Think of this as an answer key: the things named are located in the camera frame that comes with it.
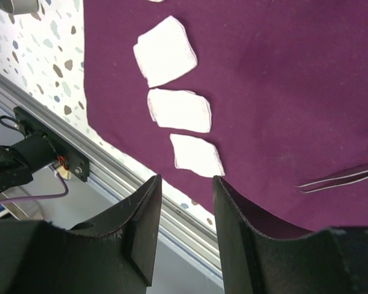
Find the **white towel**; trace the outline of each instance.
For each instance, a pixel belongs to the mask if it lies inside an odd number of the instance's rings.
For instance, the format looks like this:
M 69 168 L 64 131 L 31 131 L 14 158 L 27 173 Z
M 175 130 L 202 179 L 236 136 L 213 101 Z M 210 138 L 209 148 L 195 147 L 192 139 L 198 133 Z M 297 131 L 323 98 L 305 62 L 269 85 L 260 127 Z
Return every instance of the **white towel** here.
M 171 142 L 176 168 L 191 170 L 206 178 L 225 175 L 217 148 L 213 144 L 201 138 L 178 134 L 171 134 Z
M 212 114 L 209 102 L 191 91 L 151 89 L 147 96 L 150 116 L 159 127 L 209 133 Z
M 139 36 L 134 54 L 150 88 L 175 80 L 197 66 L 185 28 L 172 16 Z

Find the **screw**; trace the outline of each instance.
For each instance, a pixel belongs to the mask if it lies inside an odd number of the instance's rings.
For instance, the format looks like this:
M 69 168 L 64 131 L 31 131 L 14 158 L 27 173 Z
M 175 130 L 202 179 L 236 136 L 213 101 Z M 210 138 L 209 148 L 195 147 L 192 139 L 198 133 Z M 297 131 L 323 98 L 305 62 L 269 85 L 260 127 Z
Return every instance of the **screw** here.
M 80 173 L 82 173 L 83 172 L 83 170 L 82 170 L 82 168 L 81 167 L 76 167 L 75 168 L 75 173 L 77 174 L 77 175 L 79 175 Z

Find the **white fabric square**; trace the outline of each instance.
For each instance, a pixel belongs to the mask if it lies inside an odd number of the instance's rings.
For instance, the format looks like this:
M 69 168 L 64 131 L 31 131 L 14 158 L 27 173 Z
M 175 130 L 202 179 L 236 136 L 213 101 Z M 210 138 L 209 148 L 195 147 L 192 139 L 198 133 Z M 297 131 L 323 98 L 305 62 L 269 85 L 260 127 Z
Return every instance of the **white fabric square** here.
M 201 138 L 178 134 L 171 134 L 171 142 L 176 168 L 191 170 L 206 178 L 225 175 L 217 148 L 213 144 Z
M 150 116 L 159 127 L 209 133 L 212 125 L 210 103 L 191 91 L 151 89 L 147 96 Z
M 176 80 L 197 66 L 185 28 L 172 16 L 139 36 L 134 54 L 149 88 Z

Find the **tweezers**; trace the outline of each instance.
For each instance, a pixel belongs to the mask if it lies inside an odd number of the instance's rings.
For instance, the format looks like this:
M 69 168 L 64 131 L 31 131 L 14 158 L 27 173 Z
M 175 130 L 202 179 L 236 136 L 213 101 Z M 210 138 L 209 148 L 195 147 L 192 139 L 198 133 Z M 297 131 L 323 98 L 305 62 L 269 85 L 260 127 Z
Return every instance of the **tweezers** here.
M 296 186 L 302 193 L 314 193 L 335 187 L 352 185 L 368 179 L 368 164 L 349 168 L 310 183 Z

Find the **black mounting bracket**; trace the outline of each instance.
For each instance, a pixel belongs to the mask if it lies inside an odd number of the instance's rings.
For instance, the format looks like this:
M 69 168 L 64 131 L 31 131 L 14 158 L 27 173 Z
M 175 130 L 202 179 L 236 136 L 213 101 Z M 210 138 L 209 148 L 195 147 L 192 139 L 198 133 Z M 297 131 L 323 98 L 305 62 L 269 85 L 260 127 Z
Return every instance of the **black mounting bracket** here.
M 43 132 L 55 148 L 58 155 L 63 157 L 66 168 L 81 181 L 87 181 L 87 177 L 90 174 L 90 162 L 86 156 L 26 110 L 21 107 L 15 107 L 13 112 L 15 113 L 16 119 L 22 126 L 21 129 L 25 130 L 25 135 Z

